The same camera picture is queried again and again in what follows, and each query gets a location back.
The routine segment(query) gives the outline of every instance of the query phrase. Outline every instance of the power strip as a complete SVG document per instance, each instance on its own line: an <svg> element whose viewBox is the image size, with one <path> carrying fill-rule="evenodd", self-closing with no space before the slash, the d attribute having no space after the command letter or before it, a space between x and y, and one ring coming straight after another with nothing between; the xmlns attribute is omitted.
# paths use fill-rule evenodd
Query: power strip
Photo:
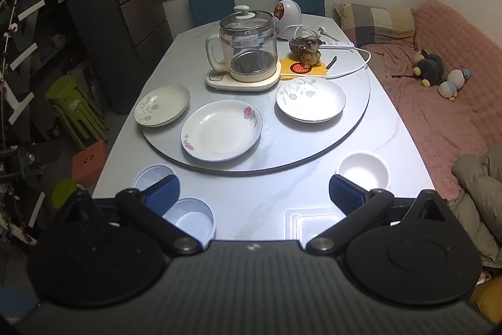
<svg viewBox="0 0 502 335"><path fill-rule="evenodd" d="M351 49L354 48L354 43L349 41L323 41L323 44L319 46L319 48L346 48Z"/></svg>

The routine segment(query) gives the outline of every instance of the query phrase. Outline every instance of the plaid pillow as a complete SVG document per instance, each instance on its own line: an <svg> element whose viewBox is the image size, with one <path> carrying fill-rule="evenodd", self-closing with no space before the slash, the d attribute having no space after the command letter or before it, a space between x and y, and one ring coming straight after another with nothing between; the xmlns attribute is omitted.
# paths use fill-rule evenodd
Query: plaid pillow
<svg viewBox="0 0 502 335"><path fill-rule="evenodd" d="M413 47L415 20L413 11L383 9L346 3L335 7L341 29L352 43L360 47L368 43L394 43Z"/></svg>

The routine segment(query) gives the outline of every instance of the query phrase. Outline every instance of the yellow cushion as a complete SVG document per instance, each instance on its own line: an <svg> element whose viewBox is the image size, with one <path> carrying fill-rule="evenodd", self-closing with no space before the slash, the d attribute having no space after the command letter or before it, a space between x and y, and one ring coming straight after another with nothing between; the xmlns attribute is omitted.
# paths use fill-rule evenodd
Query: yellow cushion
<svg viewBox="0 0 502 335"><path fill-rule="evenodd" d="M502 321L502 276L478 285L469 299L493 323Z"/></svg>

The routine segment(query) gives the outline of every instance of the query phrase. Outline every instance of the pink rose pattern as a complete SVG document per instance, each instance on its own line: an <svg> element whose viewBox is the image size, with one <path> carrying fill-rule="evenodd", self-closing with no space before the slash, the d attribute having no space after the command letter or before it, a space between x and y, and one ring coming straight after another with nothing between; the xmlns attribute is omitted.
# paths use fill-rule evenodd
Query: pink rose pattern
<svg viewBox="0 0 502 335"><path fill-rule="evenodd" d="M189 150L194 150L195 148L188 142L188 134L183 137L183 145Z"/></svg>
<svg viewBox="0 0 502 335"><path fill-rule="evenodd" d="M251 107L246 107L244 109L244 119L253 119L254 120L254 127L256 128L258 124L258 119L256 118L256 113Z"/></svg>

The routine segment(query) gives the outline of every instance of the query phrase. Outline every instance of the stacked stools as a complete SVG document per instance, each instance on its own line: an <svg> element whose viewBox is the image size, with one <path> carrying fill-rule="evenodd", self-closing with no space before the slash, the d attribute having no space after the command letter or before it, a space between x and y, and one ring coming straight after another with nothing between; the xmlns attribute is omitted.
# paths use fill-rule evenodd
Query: stacked stools
<svg viewBox="0 0 502 335"><path fill-rule="evenodd" d="M73 77L59 78L47 91L45 98L80 149L85 149L84 141L90 138L89 134L95 140L106 141L109 130L104 124L103 114Z"/></svg>

